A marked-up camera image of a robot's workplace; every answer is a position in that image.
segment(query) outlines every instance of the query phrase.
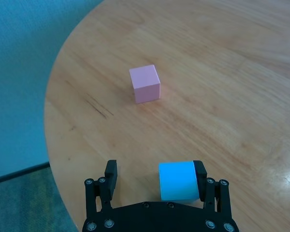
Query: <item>baseboard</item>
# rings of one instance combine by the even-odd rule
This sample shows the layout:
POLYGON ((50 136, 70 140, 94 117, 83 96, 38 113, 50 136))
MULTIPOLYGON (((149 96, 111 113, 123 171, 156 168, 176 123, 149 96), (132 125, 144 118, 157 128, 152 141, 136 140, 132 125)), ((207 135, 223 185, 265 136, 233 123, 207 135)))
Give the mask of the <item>baseboard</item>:
POLYGON ((43 164, 40 164, 40 165, 37 165, 37 166, 34 166, 34 167, 31 167, 31 168, 26 168, 26 169, 23 169, 21 171, 15 172, 15 173, 11 173, 11 174, 8 174, 8 175, 1 176, 0 177, 0 182, 6 181, 6 180, 10 180, 10 179, 13 179, 13 178, 16 178, 16 177, 20 177, 22 175, 25 175, 25 174, 28 174, 28 173, 32 173, 34 171, 41 170, 41 169, 48 168, 48 167, 50 167, 49 162, 43 163, 43 164))

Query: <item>table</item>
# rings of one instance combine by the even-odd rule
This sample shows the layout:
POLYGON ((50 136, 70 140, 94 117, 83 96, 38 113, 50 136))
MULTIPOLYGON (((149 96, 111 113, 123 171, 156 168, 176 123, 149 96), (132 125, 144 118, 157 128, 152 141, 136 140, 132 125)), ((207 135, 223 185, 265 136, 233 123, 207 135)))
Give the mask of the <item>table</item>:
POLYGON ((113 207, 159 200, 159 162, 202 160, 242 232, 290 232, 290 1, 105 0, 62 47, 44 119, 79 230, 84 180, 116 159, 113 207), (149 64, 161 99, 135 104, 129 69, 149 64))

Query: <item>blue cube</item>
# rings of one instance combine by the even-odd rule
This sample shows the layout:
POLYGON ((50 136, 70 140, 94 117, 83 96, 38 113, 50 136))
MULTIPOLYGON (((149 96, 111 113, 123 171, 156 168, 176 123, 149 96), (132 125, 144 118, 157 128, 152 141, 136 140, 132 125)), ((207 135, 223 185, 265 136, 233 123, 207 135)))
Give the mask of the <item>blue cube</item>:
POLYGON ((160 163, 159 177, 162 201, 191 202, 199 199, 193 161, 160 163))

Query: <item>floor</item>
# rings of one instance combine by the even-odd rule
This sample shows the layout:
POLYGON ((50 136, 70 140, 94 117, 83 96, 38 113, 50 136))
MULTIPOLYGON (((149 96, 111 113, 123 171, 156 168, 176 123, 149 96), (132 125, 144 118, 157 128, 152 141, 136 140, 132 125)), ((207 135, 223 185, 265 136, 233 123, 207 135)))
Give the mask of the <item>floor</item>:
POLYGON ((0 232, 77 231, 50 168, 0 183, 0 232))

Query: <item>bolt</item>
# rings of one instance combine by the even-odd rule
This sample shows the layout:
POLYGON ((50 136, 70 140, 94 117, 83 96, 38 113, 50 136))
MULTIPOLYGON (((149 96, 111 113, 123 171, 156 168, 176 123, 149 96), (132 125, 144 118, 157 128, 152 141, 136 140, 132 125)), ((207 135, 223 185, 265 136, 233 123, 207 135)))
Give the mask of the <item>bolt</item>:
POLYGON ((174 204, 173 203, 168 203, 167 204, 169 208, 173 209, 174 208, 174 204))
POLYGON ((224 223, 223 227, 226 229, 226 231, 228 232, 233 232, 234 231, 234 227, 233 225, 231 225, 230 223, 224 223))
POLYGON ((114 223, 113 220, 108 219, 108 220, 105 221, 104 226, 105 226, 106 228, 111 228, 111 227, 114 226, 114 224, 115 224, 115 223, 114 223))
POLYGON ((213 179, 210 179, 210 178, 208 178, 208 179, 207 179, 207 182, 208 182, 208 183, 210 183, 210 184, 213 184, 214 180, 213 180, 213 179))
POLYGON ((87 179, 86 184, 90 185, 92 183, 92 179, 87 179))
POLYGON ((147 202, 144 202, 144 203, 143 203, 143 207, 144 207, 144 208, 149 208, 149 204, 148 204, 147 202))
POLYGON ((87 224, 87 230, 88 231, 94 231, 96 229, 96 227, 97 227, 97 224, 94 223, 94 222, 90 222, 90 223, 87 224))
POLYGON ((227 181, 221 180, 220 182, 222 185, 228 185, 227 181))
POLYGON ((213 221, 206 221, 205 224, 207 225, 208 228, 213 229, 215 228, 215 224, 213 221))

